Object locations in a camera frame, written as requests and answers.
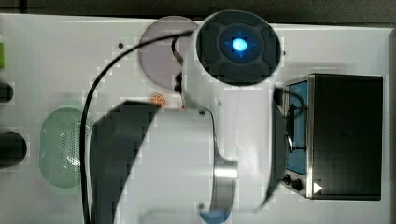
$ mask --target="mounting screw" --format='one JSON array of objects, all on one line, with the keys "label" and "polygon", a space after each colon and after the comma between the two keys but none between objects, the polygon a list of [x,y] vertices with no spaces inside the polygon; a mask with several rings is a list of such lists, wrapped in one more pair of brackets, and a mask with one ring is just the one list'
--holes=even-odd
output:
[{"label": "mounting screw", "polygon": [[198,208],[198,210],[203,210],[205,208],[205,206],[203,203],[198,203],[197,208]]}]

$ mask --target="green mesh object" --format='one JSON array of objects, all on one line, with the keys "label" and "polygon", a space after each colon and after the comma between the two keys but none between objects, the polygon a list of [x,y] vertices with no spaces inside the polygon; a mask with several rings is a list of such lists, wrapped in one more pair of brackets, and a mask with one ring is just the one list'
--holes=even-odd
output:
[{"label": "green mesh object", "polygon": [[[55,110],[44,121],[40,134],[38,164],[51,185],[70,189],[80,183],[79,128],[82,112],[66,107]],[[87,119],[85,136],[92,127]]]}]

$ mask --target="blue part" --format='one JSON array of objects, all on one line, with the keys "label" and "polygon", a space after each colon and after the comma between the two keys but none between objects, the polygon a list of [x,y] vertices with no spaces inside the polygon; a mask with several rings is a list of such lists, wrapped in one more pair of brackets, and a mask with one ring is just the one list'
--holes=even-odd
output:
[{"label": "blue part", "polygon": [[233,41],[233,48],[237,51],[245,51],[248,48],[248,43],[241,38],[236,38]]},{"label": "blue part", "polygon": [[[308,105],[308,83],[300,82],[290,85],[289,91],[299,94],[303,97],[305,105]],[[289,105],[294,104],[295,106],[301,106],[300,101],[290,95]],[[303,113],[296,117],[294,120],[294,140],[293,145],[296,147],[306,146],[306,114]],[[298,174],[306,175],[306,151],[302,149],[294,150],[292,153],[288,153],[288,164],[287,168]]]},{"label": "blue part", "polygon": [[220,224],[225,222],[230,214],[231,213],[229,211],[215,210],[210,212],[201,212],[200,216],[207,224]]}]

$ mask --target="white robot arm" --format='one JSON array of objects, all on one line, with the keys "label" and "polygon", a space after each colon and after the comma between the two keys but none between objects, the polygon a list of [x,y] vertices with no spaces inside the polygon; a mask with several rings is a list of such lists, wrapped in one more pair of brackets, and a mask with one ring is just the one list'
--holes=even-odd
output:
[{"label": "white robot arm", "polygon": [[281,48],[258,16],[204,20],[184,55],[186,110],[125,102],[89,138],[95,223],[142,223],[161,209],[211,212],[262,204],[271,174],[272,95]]}]

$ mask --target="black device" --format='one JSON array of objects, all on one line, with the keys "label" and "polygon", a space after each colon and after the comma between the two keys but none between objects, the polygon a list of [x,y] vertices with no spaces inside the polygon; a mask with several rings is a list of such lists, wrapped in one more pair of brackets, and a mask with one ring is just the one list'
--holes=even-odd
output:
[{"label": "black device", "polygon": [[380,200],[382,77],[312,74],[284,91],[282,185],[313,200]]}]

